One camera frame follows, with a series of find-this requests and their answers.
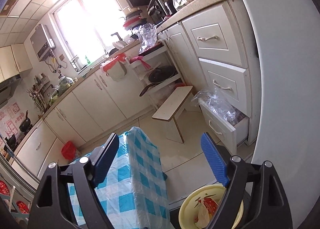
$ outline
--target blue and white tablecloth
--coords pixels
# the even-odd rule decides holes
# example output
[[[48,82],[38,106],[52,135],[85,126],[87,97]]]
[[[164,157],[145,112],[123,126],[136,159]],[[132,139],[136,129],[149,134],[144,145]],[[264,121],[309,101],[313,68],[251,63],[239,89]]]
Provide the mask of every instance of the blue and white tablecloth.
[[[109,220],[115,229],[173,228],[157,147],[138,127],[124,132],[119,141],[107,177],[95,189]],[[85,220],[72,184],[69,193],[78,225],[83,225]]]

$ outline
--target black pan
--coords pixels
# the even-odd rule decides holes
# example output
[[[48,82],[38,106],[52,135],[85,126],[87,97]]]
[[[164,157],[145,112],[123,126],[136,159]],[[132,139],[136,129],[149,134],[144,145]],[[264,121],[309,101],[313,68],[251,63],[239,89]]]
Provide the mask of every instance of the black pan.
[[[151,84],[147,85],[141,92],[139,96],[144,95],[150,87],[153,87],[159,83],[164,82],[165,80],[174,76],[175,68],[170,65],[157,67],[149,75],[149,82]]]

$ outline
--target yellow trash can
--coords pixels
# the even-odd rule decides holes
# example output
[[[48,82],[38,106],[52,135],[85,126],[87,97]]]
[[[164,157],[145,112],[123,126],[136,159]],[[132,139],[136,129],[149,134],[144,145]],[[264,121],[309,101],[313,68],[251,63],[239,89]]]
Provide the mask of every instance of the yellow trash can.
[[[190,196],[188,196],[183,202],[180,211],[179,211],[179,224],[182,229],[198,229],[195,225],[195,218],[198,216],[198,207],[196,207],[197,201],[196,199],[203,198],[206,195],[214,195],[211,198],[215,200],[218,205],[219,201],[222,199],[226,188],[221,184],[213,184],[201,187],[194,191]],[[236,216],[236,220],[233,223],[232,229],[236,228],[238,223],[241,220],[243,214],[243,201],[241,202],[238,214]]]

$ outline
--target tiled floor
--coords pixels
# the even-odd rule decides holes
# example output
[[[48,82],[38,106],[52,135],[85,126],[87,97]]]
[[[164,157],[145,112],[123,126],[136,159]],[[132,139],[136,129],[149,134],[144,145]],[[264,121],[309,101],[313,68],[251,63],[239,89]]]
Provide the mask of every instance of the tiled floor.
[[[152,119],[153,113],[154,111],[151,111],[115,132],[120,135],[133,126],[140,127],[158,147],[162,169],[168,176],[166,185],[169,202],[178,202],[192,191],[215,182],[215,177],[201,150],[200,137],[204,132],[209,132],[217,144],[223,145],[223,143],[206,125],[202,113],[183,111],[178,118],[177,122],[185,141],[184,144],[167,139],[162,121]],[[95,147],[103,145],[108,137],[109,135],[91,144],[81,153],[86,154]],[[254,147],[255,144],[250,147],[242,144],[237,149],[238,155],[247,160],[252,156]]]

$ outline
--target red patterned object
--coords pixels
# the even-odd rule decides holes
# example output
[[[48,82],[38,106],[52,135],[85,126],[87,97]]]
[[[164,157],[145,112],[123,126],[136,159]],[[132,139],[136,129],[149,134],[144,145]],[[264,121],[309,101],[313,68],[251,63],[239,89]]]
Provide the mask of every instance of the red patterned object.
[[[10,195],[10,191],[9,191],[9,188],[7,187],[7,185],[0,180],[0,193],[3,194],[3,195],[7,195],[9,196]]]
[[[29,214],[30,213],[28,206],[25,203],[23,203],[22,201],[17,201],[17,206],[22,214]]]

